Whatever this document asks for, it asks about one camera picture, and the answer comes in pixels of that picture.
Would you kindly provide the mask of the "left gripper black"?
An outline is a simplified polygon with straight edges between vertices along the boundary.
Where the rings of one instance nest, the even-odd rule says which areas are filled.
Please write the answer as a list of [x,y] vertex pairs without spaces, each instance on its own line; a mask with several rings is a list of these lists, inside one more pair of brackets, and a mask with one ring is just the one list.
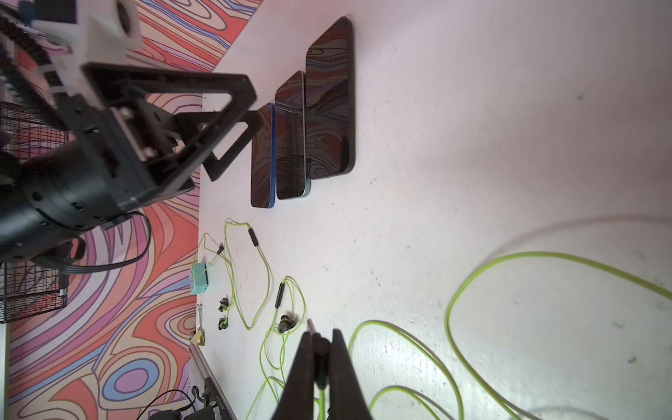
[[[82,73],[103,108],[78,95],[57,112],[121,210],[192,192],[191,174],[176,187],[164,181],[201,164],[215,182],[262,128],[259,113],[249,110],[257,94],[246,75],[98,63],[84,65]],[[219,111],[177,115],[146,101],[149,94],[194,93],[227,94],[230,101]]]

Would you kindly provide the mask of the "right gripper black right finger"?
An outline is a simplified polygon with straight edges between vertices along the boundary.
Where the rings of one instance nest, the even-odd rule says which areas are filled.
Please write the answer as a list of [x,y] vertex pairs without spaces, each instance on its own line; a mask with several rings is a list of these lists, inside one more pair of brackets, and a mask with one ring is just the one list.
[[329,355],[328,419],[372,420],[341,330],[334,329]]

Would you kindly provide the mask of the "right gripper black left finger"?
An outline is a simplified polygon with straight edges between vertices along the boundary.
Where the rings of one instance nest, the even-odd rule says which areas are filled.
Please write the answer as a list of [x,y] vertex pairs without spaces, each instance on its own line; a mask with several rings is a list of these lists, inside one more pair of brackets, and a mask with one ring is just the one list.
[[313,419],[315,383],[315,352],[313,334],[306,331],[301,336],[289,377],[279,400],[273,420]]

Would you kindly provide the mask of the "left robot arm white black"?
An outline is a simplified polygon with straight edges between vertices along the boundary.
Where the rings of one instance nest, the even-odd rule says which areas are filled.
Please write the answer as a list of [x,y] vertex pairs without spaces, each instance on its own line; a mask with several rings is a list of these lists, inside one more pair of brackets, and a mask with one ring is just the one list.
[[193,172],[220,178],[259,129],[250,79],[126,64],[142,44],[132,1],[23,1],[1,32],[37,64],[45,98],[8,54],[1,81],[72,139],[26,162],[1,155],[1,260],[89,273],[73,241],[190,192]]

